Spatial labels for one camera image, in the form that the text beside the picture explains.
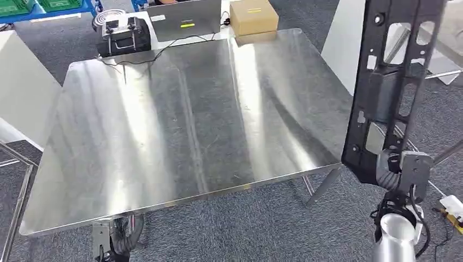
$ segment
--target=cardboard box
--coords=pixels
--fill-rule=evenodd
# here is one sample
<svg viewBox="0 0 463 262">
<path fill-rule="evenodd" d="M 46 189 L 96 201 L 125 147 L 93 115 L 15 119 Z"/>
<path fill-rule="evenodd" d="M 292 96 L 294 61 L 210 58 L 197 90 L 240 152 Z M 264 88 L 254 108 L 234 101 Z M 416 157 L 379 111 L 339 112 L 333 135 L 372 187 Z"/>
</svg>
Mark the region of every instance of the cardboard box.
<svg viewBox="0 0 463 262">
<path fill-rule="evenodd" d="M 230 3 L 230 22 L 236 37 L 276 31 L 279 17 L 268 0 Z"/>
</svg>

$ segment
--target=blue shelf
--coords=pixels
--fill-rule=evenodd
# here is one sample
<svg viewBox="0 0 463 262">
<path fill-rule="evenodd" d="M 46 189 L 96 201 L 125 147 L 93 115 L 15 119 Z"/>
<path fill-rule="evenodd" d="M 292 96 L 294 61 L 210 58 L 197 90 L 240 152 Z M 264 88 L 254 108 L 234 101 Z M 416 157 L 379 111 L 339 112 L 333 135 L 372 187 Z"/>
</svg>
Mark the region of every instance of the blue shelf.
<svg viewBox="0 0 463 262">
<path fill-rule="evenodd" d="M 28 21 L 28 20 L 33 20 L 33 19 L 41 19 L 41 18 L 47 18 L 47 17 L 70 15 L 70 14 L 76 14 L 76 13 L 86 13 L 86 12 L 91 12 L 93 16 L 96 16 L 96 11 L 92 5 L 91 0 L 83 0 L 82 6 L 79 8 L 53 11 L 53 12 L 48 12 L 48 13 L 45 12 L 45 10 L 39 4 L 35 4 L 34 8 L 32 9 L 32 12 L 30 12 L 29 14 L 2 16 L 0 17 L 0 23 L 15 23 L 19 21 Z"/>
</svg>

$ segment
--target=yellow label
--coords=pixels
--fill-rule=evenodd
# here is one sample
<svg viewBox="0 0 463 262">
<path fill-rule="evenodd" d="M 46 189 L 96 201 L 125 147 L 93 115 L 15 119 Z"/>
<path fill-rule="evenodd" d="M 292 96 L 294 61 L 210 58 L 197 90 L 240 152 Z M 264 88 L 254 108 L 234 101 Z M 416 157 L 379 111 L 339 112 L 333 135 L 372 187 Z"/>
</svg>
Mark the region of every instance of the yellow label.
<svg viewBox="0 0 463 262">
<path fill-rule="evenodd" d="M 262 8 L 253 8 L 247 10 L 248 13 L 258 13 L 260 11 L 262 11 Z"/>
<path fill-rule="evenodd" d="M 194 26 L 193 23 L 186 23 L 186 24 L 184 24 L 184 25 L 181 25 L 180 27 L 181 27 L 181 28 L 186 28 L 186 27 L 193 27 L 193 26 Z"/>
</svg>

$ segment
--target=white panel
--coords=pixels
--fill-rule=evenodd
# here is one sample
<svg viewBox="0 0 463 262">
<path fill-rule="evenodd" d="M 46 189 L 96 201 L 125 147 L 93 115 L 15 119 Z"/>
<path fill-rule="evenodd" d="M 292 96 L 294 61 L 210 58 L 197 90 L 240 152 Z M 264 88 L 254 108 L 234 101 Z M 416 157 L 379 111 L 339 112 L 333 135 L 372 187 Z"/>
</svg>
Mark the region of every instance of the white panel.
<svg viewBox="0 0 463 262">
<path fill-rule="evenodd" d="M 2 140 L 21 134 L 43 149 L 61 86 L 15 31 L 0 32 L 0 118 Z M 18 133 L 6 135 L 17 130 Z"/>
<path fill-rule="evenodd" d="M 349 93 L 354 93 L 365 0 L 340 0 L 322 57 Z"/>
</svg>

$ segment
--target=black cable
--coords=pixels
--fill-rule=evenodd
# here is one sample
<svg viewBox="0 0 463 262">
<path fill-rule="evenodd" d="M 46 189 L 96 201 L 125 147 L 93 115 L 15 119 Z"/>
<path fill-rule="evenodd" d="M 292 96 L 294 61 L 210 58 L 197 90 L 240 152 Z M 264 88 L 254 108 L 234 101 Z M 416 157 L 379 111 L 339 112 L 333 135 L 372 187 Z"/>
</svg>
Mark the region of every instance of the black cable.
<svg viewBox="0 0 463 262">
<path fill-rule="evenodd" d="M 228 15 L 228 18 L 230 18 L 230 13 L 227 12 L 227 11 L 224 11 L 224 12 L 222 13 L 222 16 L 220 17 L 220 21 L 222 20 L 224 14 L 227 14 L 227 15 Z"/>
<path fill-rule="evenodd" d="M 423 224 L 424 228 L 426 229 L 426 242 L 424 243 L 424 246 L 420 249 L 420 251 L 418 251 L 418 253 L 415 255 L 415 258 L 419 258 L 429 247 L 429 242 L 431 241 L 431 230 L 429 229 L 429 226 L 426 223 L 426 221 L 424 221 L 423 216 L 421 216 L 421 213 L 418 212 L 417 204 L 415 203 L 415 185 L 414 184 L 410 186 L 410 201 L 412 202 L 413 210 L 415 211 L 421 223 Z"/>
<path fill-rule="evenodd" d="M 177 42 L 177 41 L 179 41 L 179 40 L 188 39 L 188 38 L 191 38 L 191 37 L 198 37 L 198 38 L 201 38 L 201 39 L 204 40 L 204 41 L 209 41 L 209 40 L 207 40 L 207 39 L 204 38 L 204 37 L 201 37 L 201 36 L 199 36 L 199 35 L 194 34 L 194 35 L 189 35 L 189 36 L 184 37 L 184 38 L 175 39 L 175 40 L 174 40 L 172 43 L 170 43 L 168 46 L 162 48 L 161 51 L 160 51 L 158 54 L 156 54 L 156 56 L 155 56 L 153 59 L 151 59 L 151 60 L 147 60 L 147 61 L 143 61 L 143 62 L 135 62 L 135 63 L 134 63 L 134 62 L 131 62 L 131 61 L 120 61 L 120 62 L 117 62 L 117 63 L 115 63 L 115 64 L 106 63 L 106 62 L 104 62 L 102 59 L 101 59 L 100 61 L 101 61 L 103 64 L 105 64 L 105 65 L 107 65 L 107 66 L 111 66 L 111 67 L 118 66 L 118 65 L 120 65 L 120 64 L 122 64 L 122 63 L 137 65 L 137 64 L 144 64 L 144 63 L 154 62 L 154 61 L 156 61 L 156 60 L 159 58 L 159 56 L 161 56 L 161 54 L 162 54 L 162 52 L 164 52 L 164 50 L 166 50 L 167 48 L 171 47 L 175 42 Z"/>
<path fill-rule="evenodd" d="M 439 244 L 437 244 L 434 247 L 434 261 L 437 261 L 437 249 L 438 249 L 438 247 L 445 246 L 450 240 L 452 240 L 452 237 L 453 237 L 454 230 L 452 230 L 452 234 L 449 236 L 447 221 L 444 220 L 444 223 L 445 223 L 445 226 L 446 226 L 446 239 L 444 241 L 440 242 Z"/>
</svg>

